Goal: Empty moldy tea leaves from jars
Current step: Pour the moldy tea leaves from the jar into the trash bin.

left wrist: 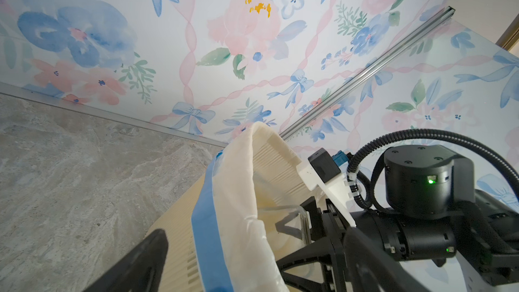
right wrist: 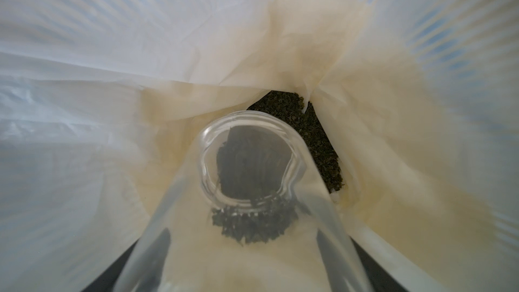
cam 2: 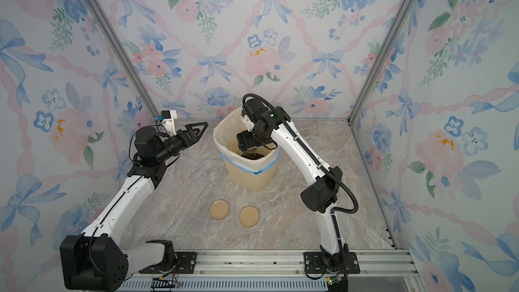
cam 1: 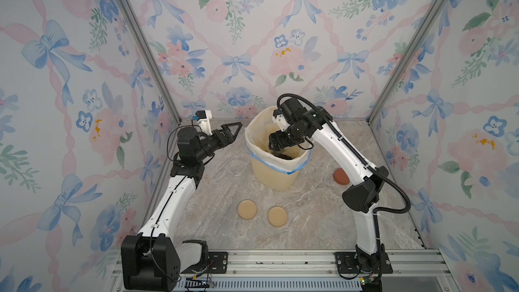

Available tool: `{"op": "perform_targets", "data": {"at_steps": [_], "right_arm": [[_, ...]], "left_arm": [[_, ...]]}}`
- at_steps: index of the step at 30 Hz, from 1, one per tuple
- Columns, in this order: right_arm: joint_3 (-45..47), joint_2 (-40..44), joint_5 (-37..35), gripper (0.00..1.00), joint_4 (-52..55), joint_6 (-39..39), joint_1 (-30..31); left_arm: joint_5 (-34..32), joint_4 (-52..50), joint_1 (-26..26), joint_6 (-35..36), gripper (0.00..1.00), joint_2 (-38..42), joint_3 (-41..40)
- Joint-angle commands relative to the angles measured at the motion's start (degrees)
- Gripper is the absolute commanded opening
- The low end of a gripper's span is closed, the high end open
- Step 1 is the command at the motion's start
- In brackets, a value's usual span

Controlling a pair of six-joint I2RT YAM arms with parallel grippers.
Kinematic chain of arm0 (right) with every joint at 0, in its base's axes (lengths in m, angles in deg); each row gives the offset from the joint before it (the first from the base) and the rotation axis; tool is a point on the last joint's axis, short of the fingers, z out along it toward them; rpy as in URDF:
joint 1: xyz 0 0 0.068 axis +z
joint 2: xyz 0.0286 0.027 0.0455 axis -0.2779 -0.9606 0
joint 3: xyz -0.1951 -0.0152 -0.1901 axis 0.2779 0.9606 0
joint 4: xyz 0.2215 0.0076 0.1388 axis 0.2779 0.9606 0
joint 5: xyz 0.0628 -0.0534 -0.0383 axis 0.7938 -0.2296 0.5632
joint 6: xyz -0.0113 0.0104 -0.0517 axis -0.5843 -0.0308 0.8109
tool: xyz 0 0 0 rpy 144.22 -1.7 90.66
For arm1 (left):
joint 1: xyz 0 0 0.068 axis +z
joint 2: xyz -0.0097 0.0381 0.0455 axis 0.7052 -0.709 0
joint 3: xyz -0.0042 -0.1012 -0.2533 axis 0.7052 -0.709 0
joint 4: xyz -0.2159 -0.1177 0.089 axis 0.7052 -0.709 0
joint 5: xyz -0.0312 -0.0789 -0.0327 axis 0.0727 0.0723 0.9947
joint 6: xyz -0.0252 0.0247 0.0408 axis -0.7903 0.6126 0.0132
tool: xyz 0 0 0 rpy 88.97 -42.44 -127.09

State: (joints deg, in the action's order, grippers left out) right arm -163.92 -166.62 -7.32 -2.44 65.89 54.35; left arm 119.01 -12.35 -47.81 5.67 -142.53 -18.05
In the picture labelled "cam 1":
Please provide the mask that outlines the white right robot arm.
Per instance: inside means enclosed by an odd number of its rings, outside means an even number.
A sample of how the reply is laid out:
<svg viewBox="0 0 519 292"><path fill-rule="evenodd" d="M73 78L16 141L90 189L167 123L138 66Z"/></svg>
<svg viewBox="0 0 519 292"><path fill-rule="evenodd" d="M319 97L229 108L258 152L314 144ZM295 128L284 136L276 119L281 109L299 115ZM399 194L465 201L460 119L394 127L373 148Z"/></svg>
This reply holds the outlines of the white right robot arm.
<svg viewBox="0 0 519 292"><path fill-rule="evenodd" d="M339 130L332 116L296 94L278 98L273 120L280 130L269 136L269 149L275 154L304 143L321 145L339 164L350 179L351 186L343 192L346 206L353 211L357 242L355 252L363 271L370 272L381 260L380 231L375 224L373 209L383 180L376 176L378 168L369 162Z"/></svg>

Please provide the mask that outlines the red jar lid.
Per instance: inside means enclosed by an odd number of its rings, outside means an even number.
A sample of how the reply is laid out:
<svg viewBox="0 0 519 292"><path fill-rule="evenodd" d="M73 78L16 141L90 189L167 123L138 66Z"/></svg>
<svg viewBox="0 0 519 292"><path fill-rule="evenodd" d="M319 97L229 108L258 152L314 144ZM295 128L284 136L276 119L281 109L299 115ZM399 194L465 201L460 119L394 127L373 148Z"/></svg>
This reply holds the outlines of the red jar lid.
<svg viewBox="0 0 519 292"><path fill-rule="evenodd" d="M350 184L350 178L345 173L345 171L342 168L338 168L334 171L332 175L334 181L339 185L349 185Z"/></svg>

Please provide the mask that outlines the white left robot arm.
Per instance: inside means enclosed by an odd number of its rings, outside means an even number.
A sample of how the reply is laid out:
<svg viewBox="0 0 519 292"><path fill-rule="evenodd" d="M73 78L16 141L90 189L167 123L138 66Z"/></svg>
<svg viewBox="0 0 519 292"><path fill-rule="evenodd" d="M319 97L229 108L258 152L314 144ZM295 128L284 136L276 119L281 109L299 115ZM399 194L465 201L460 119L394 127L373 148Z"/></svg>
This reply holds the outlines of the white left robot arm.
<svg viewBox="0 0 519 292"><path fill-rule="evenodd" d="M206 241L186 240L175 246L174 235L182 213L203 178L216 151L235 142L241 122L209 130L203 124L177 131L178 151L162 199L136 235L121 245L122 276L127 290L172 291L182 273L200 276L211 266Z"/></svg>

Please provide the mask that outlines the light wood jar lid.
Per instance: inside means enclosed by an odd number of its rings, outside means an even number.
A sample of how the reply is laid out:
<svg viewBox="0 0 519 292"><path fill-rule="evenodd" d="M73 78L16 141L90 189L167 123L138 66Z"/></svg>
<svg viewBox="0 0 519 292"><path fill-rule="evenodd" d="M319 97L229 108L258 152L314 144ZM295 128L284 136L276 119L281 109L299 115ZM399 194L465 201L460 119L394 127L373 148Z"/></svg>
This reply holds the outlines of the light wood jar lid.
<svg viewBox="0 0 519 292"><path fill-rule="evenodd" d="M268 222L271 226L275 228L281 228L286 225L288 221L288 213L287 211L280 207L274 206L268 211Z"/></svg>

